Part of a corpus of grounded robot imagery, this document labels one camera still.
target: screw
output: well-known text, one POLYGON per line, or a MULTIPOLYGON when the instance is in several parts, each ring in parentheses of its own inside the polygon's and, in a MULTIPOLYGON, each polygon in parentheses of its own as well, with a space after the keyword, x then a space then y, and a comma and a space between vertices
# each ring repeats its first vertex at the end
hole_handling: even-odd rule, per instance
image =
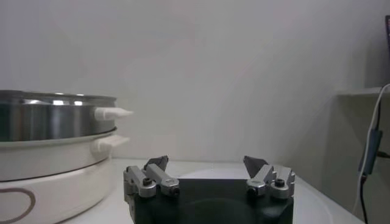
POLYGON ((275 187, 284 187, 285 186, 285 181, 282 179, 276 179, 275 180, 275 187))
POLYGON ((152 184, 152 180, 149 177, 147 177, 147 178, 142 180, 142 185, 143 186, 149 186, 151 184, 152 184))

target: pot handle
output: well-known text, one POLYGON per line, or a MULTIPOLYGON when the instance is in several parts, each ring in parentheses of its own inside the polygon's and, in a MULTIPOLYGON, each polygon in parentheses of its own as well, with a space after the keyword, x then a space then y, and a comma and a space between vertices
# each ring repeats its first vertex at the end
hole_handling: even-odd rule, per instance
POLYGON ((130 138, 122 137, 119 135, 111 135, 105 138, 99 138, 93 141, 91 151, 94 153, 110 152, 115 147, 120 146, 128 142, 130 138))
POLYGON ((127 111, 118 107, 96 107, 94 111, 95 119, 98 121, 112 121, 132 114, 133 111, 127 111))

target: white table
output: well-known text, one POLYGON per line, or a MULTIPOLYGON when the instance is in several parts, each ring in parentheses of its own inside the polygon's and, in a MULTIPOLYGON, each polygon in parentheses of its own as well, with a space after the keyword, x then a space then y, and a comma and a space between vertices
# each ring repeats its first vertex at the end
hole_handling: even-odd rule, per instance
MULTIPOLYGON (((123 170, 127 166, 143 167, 146 160, 142 159, 113 159, 114 180, 116 186, 113 192, 91 209, 63 221, 61 224, 131 224, 129 207, 123 200, 123 170)), ((179 177, 200 170, 211 169, 218 172, 221 169, 229 169, 238 175, 245 171, 243 163, 194 163, 170 161, 166 172, 172 177, 179 177)), ((317 191, 315 188, 296 178, 296 194, 294 196, 294 223, 296 224, 362 224, 363 222, 354 217, 340 205, 317 191)))

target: white shelf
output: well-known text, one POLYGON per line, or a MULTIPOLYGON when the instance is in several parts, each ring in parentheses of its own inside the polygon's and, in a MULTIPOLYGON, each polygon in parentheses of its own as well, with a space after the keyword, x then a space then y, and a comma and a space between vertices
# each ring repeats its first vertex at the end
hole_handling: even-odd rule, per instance
MULTIPOLYGON (((363 97, 377 97, 380 92, 381 87, 374 87, 374 88, 365 88, 365 89, 352 89, 348 91, 340 91, 337 93, 338 96, 349 96, 349 97, 355 97, 355 96, 363 96, 363 97)), ((383 94, 385 97, 390 96, 390 89, 387 89, 385 93, 383 94)))

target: white cable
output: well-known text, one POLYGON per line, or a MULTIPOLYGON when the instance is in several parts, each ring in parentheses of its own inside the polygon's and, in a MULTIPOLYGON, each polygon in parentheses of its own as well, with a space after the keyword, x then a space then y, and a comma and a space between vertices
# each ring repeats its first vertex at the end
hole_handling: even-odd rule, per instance
POLYGON ((353 214, 355 214, 355 212, 356 212, 356 207, 358 206, 358 203, 359 203, 361 177, 363 176, 364 168, 365 168, 365 166, 366 166, 366 161, 367 161, 367 156, 368 156, 368 147, 369 147, 369 145, 370 145, 371 130, 372 130, 372 127, 374 126, 375 116, 377 115, 377 111, 378 111, 378 106, 379 106, 380 99, 382 98, 382 95, 383 95, 384 91, 385 91, 389 86, 390 86, 390 83, 386 84, 386 85, 381 89, 381 91, 379 92, 379 96, 378 96, 378 99, 377 99, 377 103, 375 104, 375 107, 374 107, 374 112, 372 112, 370 127, 368 128, 368 131, 367 131, 366 148, 364 149, 363 163, 362 163, 362 165, 361 165, 361 170, 360 170, 360 173, 359 173, 359 176, 358 176, 358 185, 357 185, 357 189, 356 189, 355 203, 353 204, 353 209, 352 209, 352 213, 353 213, 353 214))

